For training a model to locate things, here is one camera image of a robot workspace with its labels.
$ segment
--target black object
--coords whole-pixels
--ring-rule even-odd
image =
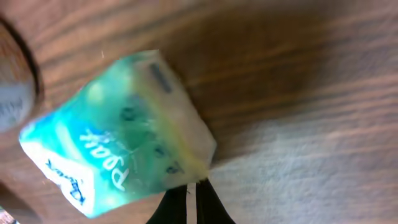
[[[197,223],[235,224],[208,179],[197,183]],[[187,186],[166,191],[147,224],[187,224]]]

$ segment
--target teal packet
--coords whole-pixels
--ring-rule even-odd
[[[216,147],[157,50],[116,61],[19,140],[89,218],[205,179]]]

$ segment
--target wooden table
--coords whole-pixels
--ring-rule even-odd
[[[42,74],[37,113],[119,57],[160,49],[219,143],[210,179],[236,223],[398,223],[398,1],[0,0],[0,11]],[[89,220],[17,133],[1,136],[0,178],[19,199],[0,203],[22,224],[145,223],[162,197]]]

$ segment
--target packet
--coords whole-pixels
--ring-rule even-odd
[[[205,179],[216,147],[157,50],[116,61],[19,140],[89,218]]]

